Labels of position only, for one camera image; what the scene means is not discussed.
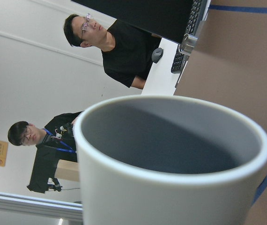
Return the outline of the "white ribbed mug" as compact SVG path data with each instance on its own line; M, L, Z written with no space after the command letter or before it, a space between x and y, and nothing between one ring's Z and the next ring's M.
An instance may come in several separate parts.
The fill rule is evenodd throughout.
M86 225L241 225L267 163L247 116L181 96L127 96L74 125Z

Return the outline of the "person in black shirt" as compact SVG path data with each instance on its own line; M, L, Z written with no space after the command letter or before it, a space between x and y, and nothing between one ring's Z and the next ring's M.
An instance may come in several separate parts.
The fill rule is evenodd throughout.
M109 77L128 88L144 88L160 36L120 20L106 29L91 14L70 15L65 19L63 31L71 46L100 49Z

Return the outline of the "black computer mouse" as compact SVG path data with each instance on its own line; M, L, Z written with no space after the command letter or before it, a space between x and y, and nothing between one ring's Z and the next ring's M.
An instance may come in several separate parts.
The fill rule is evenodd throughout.
M152 62L155 64L158 63L159 60L162 58L162 56L163 56L163 48L161 48L161 47L156 48L152 52L152 56L151 56Z

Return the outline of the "black monitor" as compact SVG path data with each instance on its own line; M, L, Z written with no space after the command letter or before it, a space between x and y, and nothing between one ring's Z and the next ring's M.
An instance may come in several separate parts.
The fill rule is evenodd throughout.
M192 0L77 0L132 26L181 43L192 9Z

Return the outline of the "black keyboard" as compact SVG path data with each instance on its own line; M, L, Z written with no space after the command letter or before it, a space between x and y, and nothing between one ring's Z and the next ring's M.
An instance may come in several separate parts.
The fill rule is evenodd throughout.
M171 72L173 74L180 74L183 71L186 63L188 62L190 54L192 53L192 50L198 39L196 37L196 32L198 30L200 21L202 21L203 19L206 3L206 0L193 1L183 41L181 44L178 45L171 66Z

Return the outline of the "orange wall sign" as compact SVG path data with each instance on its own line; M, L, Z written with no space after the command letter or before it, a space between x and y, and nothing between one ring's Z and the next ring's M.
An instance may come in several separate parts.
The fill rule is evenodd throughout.
M5 167L7 159L8 142L0 141L0 166Z

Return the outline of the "aluminium frame post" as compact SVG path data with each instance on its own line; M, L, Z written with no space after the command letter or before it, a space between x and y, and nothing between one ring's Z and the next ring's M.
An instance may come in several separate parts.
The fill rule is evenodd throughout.
M0 210L83 222L83 209L79 203L36 198L26 195L0 192Z

